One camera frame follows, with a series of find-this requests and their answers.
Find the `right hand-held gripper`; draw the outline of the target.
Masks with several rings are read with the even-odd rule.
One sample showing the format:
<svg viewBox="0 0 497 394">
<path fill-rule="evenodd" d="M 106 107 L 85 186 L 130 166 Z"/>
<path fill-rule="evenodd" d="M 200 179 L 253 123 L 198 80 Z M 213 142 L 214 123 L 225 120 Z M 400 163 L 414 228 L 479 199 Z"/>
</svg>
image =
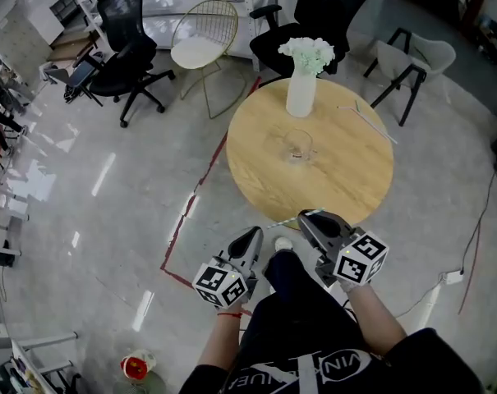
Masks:
<svg viewBox="0 0 497 394">
<path fill-rule="evenodd" d="M 381 270 L 389 253 L 389 247 L 373 232 L 352 227 L 335 213 L 300 212 L 297 225 L 311 247 L 320 252 L 315 272 L 327 287 L 338 279 L 365 285 Z"/>
</svg>

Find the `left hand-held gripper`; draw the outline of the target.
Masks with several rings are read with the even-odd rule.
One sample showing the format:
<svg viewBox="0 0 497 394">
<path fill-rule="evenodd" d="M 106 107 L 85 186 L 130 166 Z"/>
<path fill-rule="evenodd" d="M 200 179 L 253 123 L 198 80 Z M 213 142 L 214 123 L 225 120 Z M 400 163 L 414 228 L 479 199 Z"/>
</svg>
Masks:
<svg viewBox="0 0 497 394">
<path fill-rule="evenodd" d="M 202 263 L 192 287 L 216 309 L 228 309 L 252 296 L 258 277 L 254 267 L 264 241 L 261 227 L 242 229 L 224 243 L 208 263 Z"/>
</svg>

